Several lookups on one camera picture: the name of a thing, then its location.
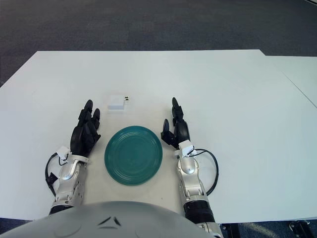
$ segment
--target teal plate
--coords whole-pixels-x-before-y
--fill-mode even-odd
[[[158,137],[142,126],[118,131],[105,151],[105,165],[111,177],[124,185],[139,185],[152,178],[162,162]]]

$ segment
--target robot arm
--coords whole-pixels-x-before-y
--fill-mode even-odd
[[[176,149],[175,157],[178,159],[176,166],[179,177],[179,193],[185,211],[185,217],[198,227],[204,229],[215,238],[223,238],[219,225],[214,221],[207,193],[204,185],[199,179],[199,165],[195,159],[197,151],[190,142],[190,136],[186,121],[183,119],[183,111],[178,105],[177,100],[172,100],[174,134],[169,131],[168,121],[165,119],[161,138],[167,144]]]
[[[46,182],[55,196],[50,214],[78,206],[83,200],[86,165],[90,162],[88,156],[100,138],[97,134],[100,111],[96,109],[91,116],[92,108],[93,102],[88,100],[81,110],[78,125],[74,128],[70,148],[62,146],[48,161],[49,164],[52,158],[58,156],[61,166],[58,177],[53,173],[48,176],[48,164],[46,166]],[[59,181],[59,186],[55,192],[53,183],[56,180]]]

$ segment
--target black robotic finger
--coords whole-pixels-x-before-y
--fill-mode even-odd
[[[87,121],[91,120],[91,112],[93,111],[93,101],[90,99],[86,102],[84,109],[81,110],[78,117],[78,126],[83,126]]]
[[[97,108],[95,109],[93,118],[91,118],[91,122],[94,124],[96,129],[99,128],[99,125],[100,125],[99,120],[100,120],[100,110]]]

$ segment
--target small white block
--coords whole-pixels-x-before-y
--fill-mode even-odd
[[[123,95],[111,95],[110,103],[108,104],[110,110],[122,110],[124,109],[124,96]]]
[[[194,149],[193,144],[189,140],[185,140],[183,142],[180,142],[178,144],[179,150],[182,152],[182,155],[188,155],[189,152],[191,152]]]

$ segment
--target black robotic palm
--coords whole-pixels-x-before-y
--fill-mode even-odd
[[[164,120],[163,132],[161,132],[160,136],[163,141],[165,141],[168,145],[174,146],[178,149],[178,144],[185,140],[190,140],[189,130],[186,121],[183,119],[183,110],[176,98],[172,99],[172,114],[173,114],[173,126],[174,134],[169,131],[169,123],[168,120]]]

